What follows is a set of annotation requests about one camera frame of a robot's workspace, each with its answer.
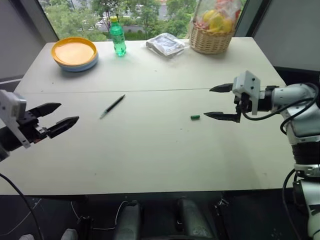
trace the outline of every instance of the bottle cap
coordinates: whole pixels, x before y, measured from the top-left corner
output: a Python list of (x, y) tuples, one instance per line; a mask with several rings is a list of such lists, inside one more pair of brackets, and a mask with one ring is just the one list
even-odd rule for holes
[(117, 16), (111, 16), (111, 17), (110, 17), (110, 21), (111, 21), (112, 23), (118, 22)]

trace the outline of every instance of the wall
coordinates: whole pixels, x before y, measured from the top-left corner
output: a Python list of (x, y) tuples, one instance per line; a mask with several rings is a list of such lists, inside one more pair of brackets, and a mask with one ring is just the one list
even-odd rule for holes
[(23, 76), (44, 46), (9, 0), (0, 0), (0, 39), (0, 82)]
[(320, 70), (320, 0), (272, 0), (254, 39), (273, 66)]

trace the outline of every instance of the white cable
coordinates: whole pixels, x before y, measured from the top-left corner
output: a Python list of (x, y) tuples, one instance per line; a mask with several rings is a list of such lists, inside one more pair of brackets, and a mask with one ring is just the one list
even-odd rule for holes
[[(42, 200), (42, 199), (40, 199), (39, 201), (37, 201), (37, 202), (34, 204), (34, 207), (32, 208), (32, 210), (35, 209), (36, 206), (38, 206), (38, 203), (40, 203), (41, 200)], [(17, 229), (17, 227), (19, 227), (19, 226), (27, 219), (27, 217), (29, 217), (30, 214), (31, 214), (31, 211), (29, 211), (29, 213), (28, 213), (14, 228), (12, 228), (12, 229), (11, 229), (10, 231), (8, 231), (7, 233), (0, 234), (0, 236), (7, 236), (7, 235), (9, 235), (10, 233), (12, 233), (14, 230)]]
[[(116, 215), (115, 215), (115, 221), (114, 221), (115, 226), (114, 226), (114, 227), (110, 227), (110, 228), (97, 228), (97, 227), (94, 227), (93, 230), (113, 230), (113, 229), (116, 229), (117, 222), (118, 222), (118, 215), (119, 215), (120, 209), (121, 209), (122, 205), (123, 205), (124, 203), (127, 203), (127, 202), (128, 202), (128, 201), (126, 201), (126, 200), (125, 200), (125, 201), (122, 201), (121, 204), (120, 204), (120, 206), (118, 207), (118, 210), (116, 211)], [(70, 201), (70, 203), (71, 203), (71, 207), (72, 207), (72, 210), (73, 210), (73, 212), (74, 212), (74, 215), (76, 216), (76, 219), (78, 219), (78, 222), (77, 222), (77, 223), (79, 223), (80, 217), (78, 216), (78, 214), (77, 214), (77, 212), (76, 212), (76, 210), (75, 210), (75, 208), (74, 208), (74, 205), (72, 204), (72, 201)]]

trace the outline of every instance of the plastic bottle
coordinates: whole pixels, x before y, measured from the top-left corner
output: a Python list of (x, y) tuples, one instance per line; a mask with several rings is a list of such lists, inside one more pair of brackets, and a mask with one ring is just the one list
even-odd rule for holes
[(112, 37), (112, 41), (114, 44), (115, 53), (118, 56), (123, 56), (126, 54), (126, 49), (127, 49), (125, 44), (124, 30), (118, 23), (118, 18), (116, 16), (111, 16), (110, 21), (111, 21), (110, 35)]

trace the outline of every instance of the pen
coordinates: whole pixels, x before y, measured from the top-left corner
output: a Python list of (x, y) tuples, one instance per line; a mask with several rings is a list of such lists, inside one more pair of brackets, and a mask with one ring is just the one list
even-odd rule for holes
[(106, 110), (103, 111), (103, 113), (100, 116), (100, 119), (102, 119), (105, 115), (107, 115), (108, 112), (110, 112), (118, 103), (124, 99), (125, 95), (119, 97), (110, 107), (108, 107)]

